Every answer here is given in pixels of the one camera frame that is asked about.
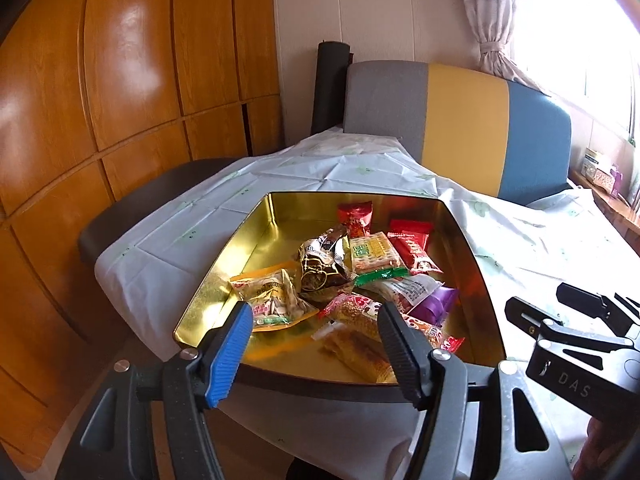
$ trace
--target metal screw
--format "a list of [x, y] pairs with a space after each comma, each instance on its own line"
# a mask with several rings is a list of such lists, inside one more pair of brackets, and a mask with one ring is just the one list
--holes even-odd
[[513, 361], [502, 361], [498, 365], [498, 368], [500, 368], [500, 371], [503, 374], [507, 374], [507, 375], [513, 375], [518, 371], [518, 365]]
[[117, 373], [121, 374], [129, 370], [129, 361], [126, 359], [120, 359], [116, 364], [113, 365], [113, 369], [117, 371]]
[[448, 361], [451, 359], [451, 354], [446, 350], [442, 350], [441, 348], [436, 348], [433, 352], [433, 358], [438, 361]]
[[185, 361], [193, 361], [196, 357], [198, 357], [197, 348], [185, 348], [183, 350], [180, 350], [180, 359], [184, 359]]

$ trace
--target table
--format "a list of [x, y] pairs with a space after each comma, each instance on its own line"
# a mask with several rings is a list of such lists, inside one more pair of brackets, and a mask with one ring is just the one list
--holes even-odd
[[569, 170], [569, 179], [578, 186], [591, 188], [595, 203], [603, 215], [640, 256], [640, 216], [622, 200], [613, 198], [602, 188], [594, 186], [578, 171]]

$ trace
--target cracker package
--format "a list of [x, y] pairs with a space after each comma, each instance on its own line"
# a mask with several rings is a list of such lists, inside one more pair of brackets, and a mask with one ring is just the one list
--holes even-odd
[[384, 233], [352, 238], [351, 265], [357, 274], [355, 286], [408, 274], [402, 258]]
[[287, 328], [318, 312], [296, 294], [291, 279], [296, 266], [295, 262], [279, 264], [229, 280], [238, 296], [251, 306], [254, 332]]

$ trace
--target curtain tieback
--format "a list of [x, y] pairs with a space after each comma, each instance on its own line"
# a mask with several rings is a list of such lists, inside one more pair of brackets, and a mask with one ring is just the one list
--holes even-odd
[[480, 54], [486, 54], [487, 52], [502, 52], [504, 45], [500, 41], [485, 41], [480, 43]]

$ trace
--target bread snack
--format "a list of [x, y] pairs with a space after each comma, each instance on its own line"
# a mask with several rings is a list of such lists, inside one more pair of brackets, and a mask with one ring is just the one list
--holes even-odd
[[369, 383], [395, 383], [396, 376], [382, 344], [364, 337], [343, 323], [331, 323], [321, 328], [314, 339], [348, 368]]
[[286, 328], [318, 312], [296, 294], [290, 273], [296, 272], [297, 266], [296, 262], [287, 262], [229, 280], [238, 296], [251, 306], [254, 332]]
[[[375, 341], [380, 341], [380, 333], [378, 332], [378, 310], [380, 306], [377, 301], [352, 292], [351, 294], [337, 296], [320, 311], [319, 316], [328, 316]], [[404, 322], [409, 327], [422, 332], [434, 348], [444, 348], [450, 352], [455, 352], [465, 340], [464, 338], [449, 336], [441, 328], [415, 319], [415, 317], [407, 314], [401, 315]]]

